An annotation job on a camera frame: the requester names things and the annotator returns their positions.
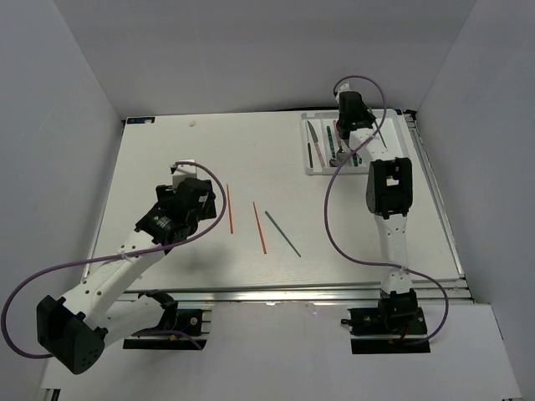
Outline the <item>knife with black handle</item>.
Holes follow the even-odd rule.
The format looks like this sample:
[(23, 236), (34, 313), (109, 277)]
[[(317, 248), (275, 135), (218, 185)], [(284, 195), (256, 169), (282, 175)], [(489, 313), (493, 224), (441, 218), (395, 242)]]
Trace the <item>knife with black handle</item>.
[(313, 156), (312, 156), (312, 146), (310, 142), (307, 142), (307, 152), (308, 152), (308, 164), (309, 168), (313, 169)]

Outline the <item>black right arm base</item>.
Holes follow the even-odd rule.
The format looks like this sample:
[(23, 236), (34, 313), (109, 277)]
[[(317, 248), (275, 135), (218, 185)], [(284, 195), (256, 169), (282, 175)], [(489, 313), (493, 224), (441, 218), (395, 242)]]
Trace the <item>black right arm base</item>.
[(423, 310), (413, 289), (382, 295), (376, 307), (356, 307), (340, 320), (354, 355), (419, 354), (431, 351)]

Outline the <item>spoon with pink handle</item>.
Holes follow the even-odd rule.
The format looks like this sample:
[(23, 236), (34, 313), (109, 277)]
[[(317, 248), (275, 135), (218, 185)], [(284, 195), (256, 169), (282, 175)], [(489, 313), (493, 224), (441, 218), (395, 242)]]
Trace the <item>spoon with pink handle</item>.
[(340, 165), (342, 165), (344, 160), (346, 159), (346, 152), (344, 150), (343, 142), (339, 137), (339, 131), (338, 131), (337, 121), (336, 120), (333, 121), (333, 127), (334, 127), (334, 133), (335, 133), (335, 137), (336, 137), (336, 142), (337, 142), (337, 145), (338, 145), (338, 150), (336, 152), (336, 159), (337, 159), (338, 163)]

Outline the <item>teal chopstick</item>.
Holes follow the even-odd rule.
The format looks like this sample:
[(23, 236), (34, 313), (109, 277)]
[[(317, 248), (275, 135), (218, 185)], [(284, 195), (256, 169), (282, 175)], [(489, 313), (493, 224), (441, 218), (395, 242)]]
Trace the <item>teal chopstick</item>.
[(276, 220), (273, 218), (272, 214), (269, 211), (264, 211), (265, 216), (270, 220), (270, 222), (273, 224), (275, 229), (278, 231), (278, 233), (281, 235), (281, 237), (287, 242), (287, 244), (290, 246), (290, 248), (293, 250), (293, 252), (301, 258), (302, 255), (297, 249), (297, 247), (292, 243), (292, 241), (289, 239), (287, 234), (283, 231), (281, 226), (276, 222)]
[(375, 115), (375, 112), (370, 107), (367, 108), (367, 111), (369, 112), (370, 116), (373, 118), (372, 128), (377, 130), (377, 135), (379, 136), (382, 145), (384, 147), (387, 147), (387, 144), (385, 142), (385, 137), (382, 134), (382, 126), (384, 125), (386, 116), (381, 116), (380, 118), (378, 118)]

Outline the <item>spoon with teal handle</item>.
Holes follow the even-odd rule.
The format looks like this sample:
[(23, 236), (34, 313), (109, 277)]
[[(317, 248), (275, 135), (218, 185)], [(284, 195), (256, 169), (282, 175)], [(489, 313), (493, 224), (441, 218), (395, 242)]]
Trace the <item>spoon with teal handle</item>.
[(329, 126), (326, 127), (326, 131), (327, 131), (327, 136), (328, 136), (328, 140), (329, 140), (329, 149), (330, 149), (330, 152), (331, 152), (331, 158), (329, 160), (329, 165), (331, 167), (337, 167), (339, 165), (339, 159), (338, 159), (338, 155), (335, 151), (335, 148), (334, 148), (334, 137), (332, 135), (332, 131), (330, 129)]

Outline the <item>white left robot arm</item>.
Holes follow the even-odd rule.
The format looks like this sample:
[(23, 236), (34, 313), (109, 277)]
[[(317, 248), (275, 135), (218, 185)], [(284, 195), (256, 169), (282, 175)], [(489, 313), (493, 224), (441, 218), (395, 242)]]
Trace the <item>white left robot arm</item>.
[(118, 250), (118, 259), (58, 299), (37, 305), (38, 343), (71, 373), (90, 369), (106, 347), (141, 331), (167, 333), (177, 321), (177, 302), (166, 292), (149, 290), (125, 307), (117, 298), (173, 244), (192, 236), (200, 221), (217, 216), (212, 182), (188, 177), (159, 185), (157, 202), (135, 224)]

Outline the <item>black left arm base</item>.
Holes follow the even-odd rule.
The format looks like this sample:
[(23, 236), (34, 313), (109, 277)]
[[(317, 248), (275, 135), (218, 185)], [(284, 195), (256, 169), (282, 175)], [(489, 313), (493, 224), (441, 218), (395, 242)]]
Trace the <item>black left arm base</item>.
[(152, 299), (163, 307), (163, 315), (154, 327), (143, 329), (123, 341), (126, 350), (201, 351), (211, 329), (211, 311), (198, 307), (180, 307), (170, 294), (159, 290), (142, 292), (138, 299)]

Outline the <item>knife with pink handle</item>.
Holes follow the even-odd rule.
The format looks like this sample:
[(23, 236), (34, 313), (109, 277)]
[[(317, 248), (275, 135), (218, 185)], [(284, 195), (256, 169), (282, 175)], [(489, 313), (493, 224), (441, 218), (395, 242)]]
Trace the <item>knife with pink handle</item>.
[(308, 129), (310, 131), (310, 135), (311, 135), (311, 138), (312, 138), (312, 141), (313, 141), (313, 144), (314, 144), (314, 148), (316, 150), (316, 154), (318, 156), (318, 161), (320, 163), (321, 168), (324, 169), (325, 168), (325, 161), (324, 161), (324, 157), (323, 157), (322, 151), (321, 151), (321, 149), (319, 147), (318, 136), (317, 136), (316, 130), (315, 130), (315, 128), (313, 127), (313, 125), (311, 124), (311, 122), (309, 120), (307, 121), (307, 126), (308, 126)]

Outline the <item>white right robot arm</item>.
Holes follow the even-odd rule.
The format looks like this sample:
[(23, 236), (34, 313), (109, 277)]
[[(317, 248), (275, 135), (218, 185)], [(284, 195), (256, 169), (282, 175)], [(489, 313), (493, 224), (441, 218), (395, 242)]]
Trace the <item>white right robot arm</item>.
[(336, 123), (340, 139), (354, 144), (368, 167), (366, 205), (374, 215), (382, 257), (391, 267), (381, 281), (383, 298), (410, 298), (413, 284), (407, 271), (406, 222), (413, 202), (412, 164), (389, 150), (381, 138), (379, 124), (360, 93), (351, 89), (336, 95), (339, 117)]

